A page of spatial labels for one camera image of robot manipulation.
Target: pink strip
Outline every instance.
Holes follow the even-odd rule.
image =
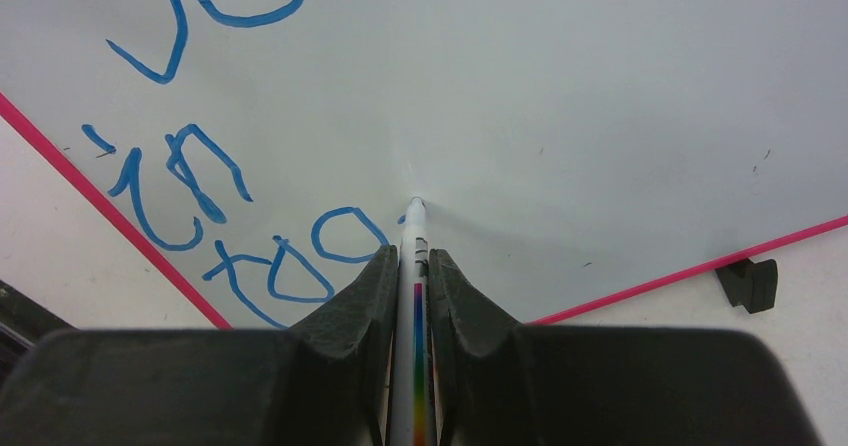
[[[678,273],[669,274],[668,276],[655,279],[653,281],[648,281],[645,284],[641,284],[639,286],[635,286],[633,288],[626,289],[615,294],[611,294],[607,297],[596,299],[586,304],[581,304],[580,306],[576,306],[574,308],[567,309],[559,313],[554,313],[550,316],[545,316],[544,318],[532,321],[532,323],[551,324],[562,321],[564,319],[573,318],[574,316],[577,316],[579,314],[588,313],[589,311],[608,306],[612,303],[632,298],[633,296],[636,296],[638,294],[653,291],[667,284],[675,283],[677,281],[689,278],[691,276],[695,276],[697,274],[706,273],[722,266],[727,266],[728,264],[735,263],[736,261],[749,258],[751,256],[756,256],[758,254],[763,254],[767,251],[771,251],[772,249],[779,248],[781,246],[786,246],[787,244],[792,244],[796,241],[801,241],[802,239],[807,239],[818,234],[826,233],[828,231],[832,231],[836,228],[841,228],[842,226],[846,225],[848,225],[848,216],[843,216],[841,218],[828,221],[818,226],[813,226],[812,228],[807,228],[803,231],[798,231],[797,233],[788,234],[786,236],[783,236],[782,238],[766,241],[763,244],[758,244],[757,246],[750,247],[744,251],[739,251],[738,253],[733,253],[723,258],[714,259],[710,262],[695,266],[694,268],[689,268]]]
[[[162,256],[147,238],[125,218],[106,196],[91,184],[76,166],[59,151],[17,108],[0,93],[0,116],[12,125],[59,173],[68,180],[153,266],[171,281],[189,301],[218,328],[230,329],[230,323],[194,289],[177,269]]]

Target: white table surface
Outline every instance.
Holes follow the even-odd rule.
[[[209,322],[11,128],[0,124],[0,278],[81,328],[211,327]],[[438,238],[433,238],[438,246]],[[848,229],[769,254],[776,306],[731,308],[711,274],[566,324],[747,331],[780,358],[822,439],[848,439]]]

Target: red border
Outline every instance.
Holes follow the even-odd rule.
[[[82,193],[91,204],[106,217],[130,243],[133,244],[144,255],[153,266],[168,278],[174,286],[183,293],[191,304],[194,305],[207,319],[217,328],[230,329],[232,326],[221,313],[215,310],[194,286],[180,274],[177,269],[165,259],[165,256],[147,240],[135,226],[125,218],[118,208],[115,207],[106,196],[97,190],[71,161],[62,154],[59,149],[47,139],[18,109],[9,101],[3,93],[0,93],[0,116],[23,136],[23,138],[36,149],[44,159],[47,160],[59,174],[65,177],[71,185]]]
[[[772,249],[779,248],[781,246],[786,246],[787,244],[792,244],[796,241],[801,241],[802,239],[807,239],[812,236],[816,236],[822,233],[826,233],[828,231],[832,231],[836,228],[841,228],[842,226],[848,225],[848,216],[843,216],[841,218],[834,219],[832,221],[828,221],[823,224],[819,224],[818,226],[813,226],[812,228],[807,228],[802,231],[798,231],[797,233],[787,234],[781,238],[773,239],[771,241],[766,241],[763,244],[758,244],[756,246],[752,246],[748,249],[739,251],[738,253],[729,254],[723,258],[714,259],[710,262],[701,264],[699,266],[695,266],[694,268],[684,269],[683,271],[669,274],[668,276],[655,279],[653,281],[648,281],[645,284],[640,284],[639,286],[634,286],[630,289],[625,289],[624,291],[620,291],[615,294],[611,294],[604,298],[596,299],[594,301],[590,301],[586,304],[581,304],[580,306],[576,306],[571,309],[567,309],[565,311],[561,311],[559,313],[554,313],[550,316],[545,316],[544,318],[537,319],[532,321],[534,324],[551,324],[556,323],[568,318],[573,318],[579,314],[588,313],[589,311],[603,308],[604,306],[608,306],[612,303],[623,301],[625,299],[632,298],[637,294],[647,293],[648,291],[653,291],[662,286],[666,286],[668,284],[680,281],[682,279],[689,278],[691,276],[695,276],[696,274],[706,273],[708,271],[712,271],[716,268],[720,268],[722,266],[727,266],[728,264],[735,263],[736,261],[749,258],[751,256],[756,256],[758,254],[763,254],[767,251],[771,251]]]
[[[221,316],[221,314],[215,310],[215,308],[213,308],[212,305],[210,305],[196,289],[194,289],[194,286],[192,286],[191,283],[189,283],[188,280],[186,280],[185,277],[183,277],[183,275],[180,274],[167,259],[165,259],[162,253],[160,253],[159,250],[157,250],[150,241],[148,241],[147,238],[145,238],[144,235],[142,235],[135,226],[133,226],[132,223],[130,223],[127,218],[121,214],[120,211],[118,211],[118,208],[106,199],[106,197],[103,196],[103,194],[98,191],[93,184],[91,184],[91,181],[89,181],[80,172],[80,170],[78,170],[76,166],[74,166],[73,163],[71,163],[70,160],[68,160],[68,158],[66,158],[65,155],[62,154],[62,152],[59,151],[59,149],[56,148],[53,143],[51,143],[50,140],[41,133],[41,131],[39,131],[20,111],[18,111],[18,109],[15,108],[15,106],[6,99],[2,93],[0,93],[0,116],[2,116],[13,128],[15,128],[15,130],[23,136],[23,138],[27,140],[33,148],[36,149],[36,151],[41,153],[41,155],[44,156],[44,159],[46,159],[47,162],[59,171],[59,174],[64,176],[71,185],[77,188],[77,190],[82,193],[82,195],[88,199],[91,204],[97,208],[97,210],[100,211],[100,213],[105,216],[106,219],[108,219],[109,222],[112,223],[112,225],[129,240],[130,243],[133,244],[133,246],[138,248],[141,254],[153,263],[156,269],[161,271],[162,274],[164,274],[165,277],[168,278],[168,280],[171,281],[171,283],[173,283],[174,286],[176,286],[177,289],[180,290],[180,292],[183,293],[183,295],[188,298],[188,300],[191,301],[191,303],[194,304],[194,306],[203,313],[209,321],[212,322],[213,325],[222,329],[232,328],[230,323],[228,323],[227,320],[224,319],[224,317]],[[848,225],[848,216],[843,216],[818,226],[798,231],[797,233],[788,234],[781,238],[766,241],[765,243],[739,251],[738,253],[730,254],[723,258],[718,258],[674,274],[669,274],[668,276],[655,279],[653,281],[648,281],[645,284],[625,289],[624,291],[590,301],[586,304],[582,304],[550,316],[545,316],[544,318],[532,321],[532,323],[550,324],[563,321],[568,318],[573,318],[579,314],[587,313],[589,311],[608,306],[612,303],[623,301],[642,293],[647,293],[648,291],[653,291],[662,286],[695,276],[696,274],[712,271],[716,268],[739,261],[740,259],[762,254],[767,251],[771,251],[772,249],[786,246],[787,244],[826,233],[846,225]]]

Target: dark object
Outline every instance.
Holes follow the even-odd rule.
[[[429,279],[441,444],[819,444],[750,336],[524,326],[441,250]],[[53,336],[0,394],[0,444],[382,444],[396,289],[386,247],[287,331]]]
[[[777,296],[777,261],[754,263],[743,259],[716,269],[724,294],[732,306],[745,306],[753,314],[774,307]]]
[[[71,326],[0,281],[0,385],[20,358],[52,331]]]

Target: rainbow stripe on marker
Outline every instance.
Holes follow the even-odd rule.
[[[415,283],[415,318],[413,322],[413,437],[415,446],[424,446],[427,441],[427,359],[424,344],[424,285]]]

